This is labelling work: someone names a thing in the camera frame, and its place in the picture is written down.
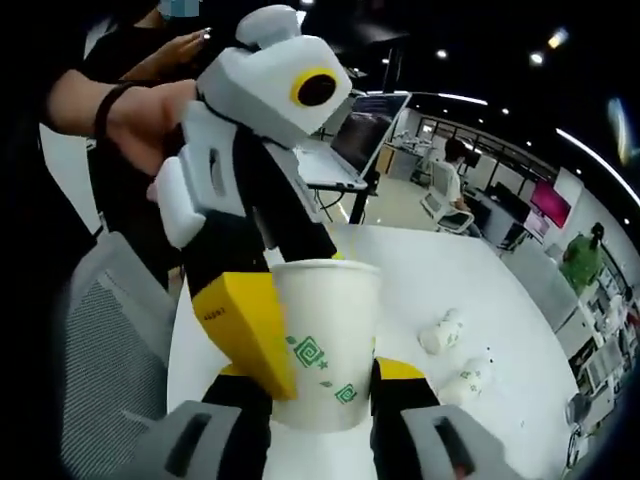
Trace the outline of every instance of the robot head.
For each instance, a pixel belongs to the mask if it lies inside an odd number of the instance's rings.
[[[296,12],[276,5],[245,17],[236,32],[249,49],[228,48],[198,78],[214,111],[293,148],[318,130],[351,91],[324,40],[300,34]]]

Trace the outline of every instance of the robot eye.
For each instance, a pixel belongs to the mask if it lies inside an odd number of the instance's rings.
[[[300,107],[317,107],[331,99],[337,85],[333,71],[313,68],[296,78],[291,89],[291,100]]]

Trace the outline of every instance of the black ceiling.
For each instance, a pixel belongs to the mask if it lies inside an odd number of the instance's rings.
[[[632,3],[610,1],[592,7],[574,2],[501,2],[501,6],[425,0],[315,3],[317,10],[308,17],[313,32],[330,43],[338,39],[343,63],[368,74],[355,81],[356,88],[381,90],[387,68],[382,59],[390,48],[402,48],[398,90],[447,92],[488,102],[482,106],[415,95],[414,108],[419,105],[417,109],[425,114],[484,130],[551,165],[573,172],[579,168],[587,188],[620,223],[624,226],[623,219],[631,220],[625,228],[640,246],[638,205],[603,167],[555,131],[561,128],[591,147],[640,192],[640,158],[626,167],[621,164],[607,119],[607,102],[620,98],[640,140],[640,34],[633,22]],[[394,33],[408,36],[365,47],[371,38],[363,40],[359,24],[367,25],[367,33],[371,25],[377,25],[384,40]],[[559,27],[567,30],[569,39],[551,50],[547,40]],[[447,50],[446,60],[436,57],[438,49]],[[534,51],[545,54],[540,67],[529,63]],[[509,115],[502,114],[503,108]]]

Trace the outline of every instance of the white table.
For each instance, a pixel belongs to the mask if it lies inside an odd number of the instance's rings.
[[[467,412],[502,440],[507,462],[528,478],[558,478],[570,429],[564,407],[578,391],[549,324],[500,259],[479,240],[385,227],[330,226],[349,259],[378,266],[383,275],[376,355],[422,370],[437,392],[470,358],[490,355],[494,381]],[[281,262],[277,253],[270,263]],[[458,308],[459,343],[428,356],[417,333]],[[199,400],[228,363],[197,323],[186,289],[169,364],[169,408]],[[265,478],[375,478],[371,422],[332,435],[305,435],[273,424]]]

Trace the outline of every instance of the computer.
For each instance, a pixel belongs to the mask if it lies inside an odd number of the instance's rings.
[[[330,145],[308,140],[296,147],[302,179],[312,187],[364,190],[364,177],[410,98],[410,94],[358,97]]]

